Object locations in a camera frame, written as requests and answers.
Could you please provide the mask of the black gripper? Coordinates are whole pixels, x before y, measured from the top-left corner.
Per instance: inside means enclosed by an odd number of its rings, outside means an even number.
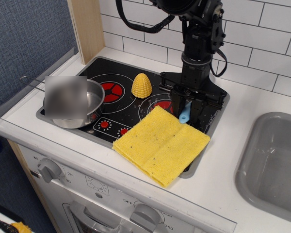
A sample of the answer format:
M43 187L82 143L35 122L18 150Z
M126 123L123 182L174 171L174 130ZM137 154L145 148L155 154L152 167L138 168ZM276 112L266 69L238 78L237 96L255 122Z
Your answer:
M160 73L160 89L171 95L173 114L179 117L185 100L191 100L190 123L197 123L203 109L209 105L222 105L225 91L210 80L211 59L183 60L182 72Z

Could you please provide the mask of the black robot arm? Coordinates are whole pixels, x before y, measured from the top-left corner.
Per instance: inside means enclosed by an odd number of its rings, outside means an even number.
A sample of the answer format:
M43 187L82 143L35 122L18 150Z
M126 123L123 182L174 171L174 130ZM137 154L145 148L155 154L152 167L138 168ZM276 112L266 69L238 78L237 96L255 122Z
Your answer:
M185 102L190 101L189 123L196 124L207 107L222 109L226 92L210 81L215 53L223 55L222 18L224 10L219 0L154 0L153 5L178 16L182 22L184 51L180 73L162 72L160 88L169 90L173 113L180 117Z

